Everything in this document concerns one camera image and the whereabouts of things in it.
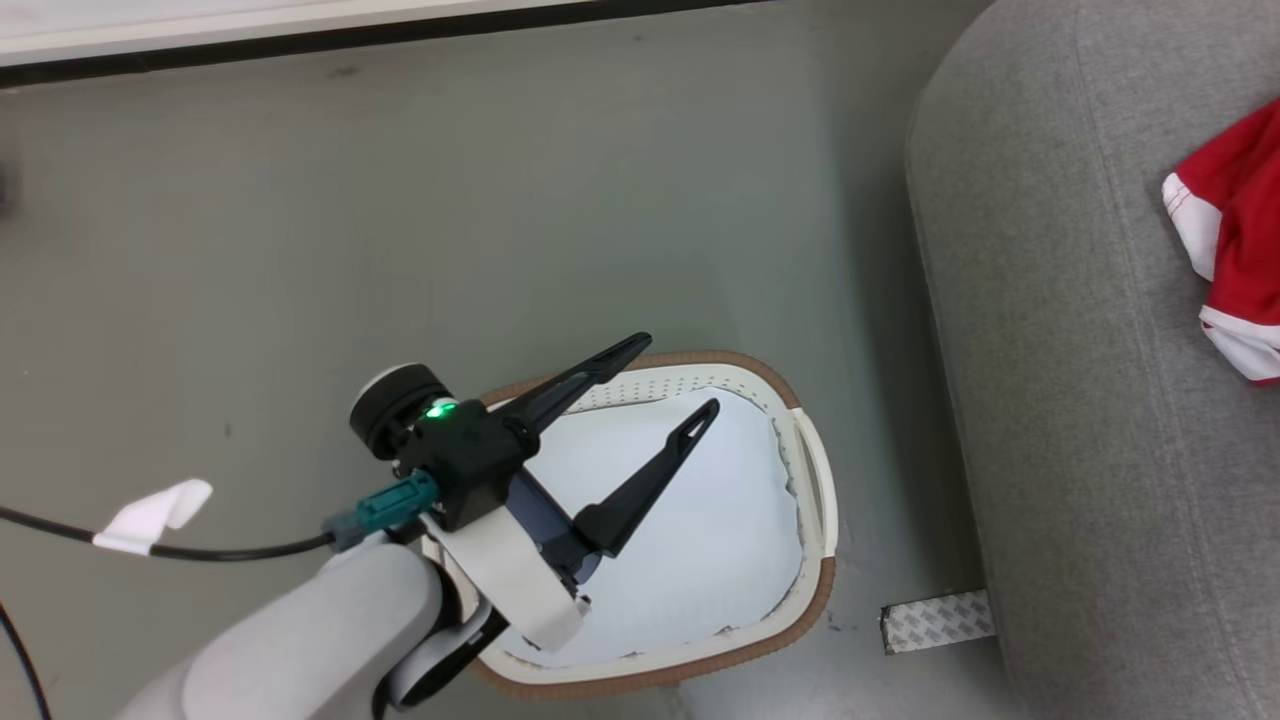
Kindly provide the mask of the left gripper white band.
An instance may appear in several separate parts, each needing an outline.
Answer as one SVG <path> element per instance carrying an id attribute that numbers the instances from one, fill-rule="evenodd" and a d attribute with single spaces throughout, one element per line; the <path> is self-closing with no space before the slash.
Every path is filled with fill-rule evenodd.
<path id="1" fill-rule="evenodd" d="M 511 400 L 498 416 L 539 436 L 588 391 L 612 382 L 653 341 L 635 333 Z M 475 591 L 527 643 L 564 648 L 584 626 L 579 592 L 602 562 L 631 541 L 657 501 L 716 421 L 721 402 L 705 401 L 668 433 L 663 447 L 599 503 L 575 519 L 527 470 L 509 484 L 506 505 L 458 530 L 426 514 L 429 536 Z"/>

